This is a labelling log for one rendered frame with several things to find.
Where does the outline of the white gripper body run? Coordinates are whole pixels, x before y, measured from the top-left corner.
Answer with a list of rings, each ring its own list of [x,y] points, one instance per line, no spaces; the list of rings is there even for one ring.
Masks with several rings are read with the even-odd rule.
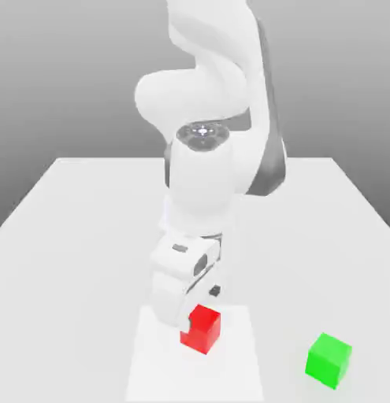
[[[151,279],[150,304],[155,316],[162,323],[177,327],[180,313],[191,313],[197,305],[207,304],[214,287],[222,286],[221,261],[207,267],[191,281],[155,271]]]

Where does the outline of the small red cube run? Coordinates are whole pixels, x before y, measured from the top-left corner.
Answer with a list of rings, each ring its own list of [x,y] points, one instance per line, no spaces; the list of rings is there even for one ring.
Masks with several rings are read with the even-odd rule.
[[[218,311],[197,305],[189,316],[188,333],[180,333],[180,343],[207,355],[220,337],[221,314]]]

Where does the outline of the small green cube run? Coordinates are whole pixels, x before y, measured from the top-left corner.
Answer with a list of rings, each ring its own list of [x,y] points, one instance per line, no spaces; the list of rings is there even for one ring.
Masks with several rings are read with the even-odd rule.
[[[305,373],[335,390],[348,370],[351,354],[351,345],[322,332],[308,350]]]

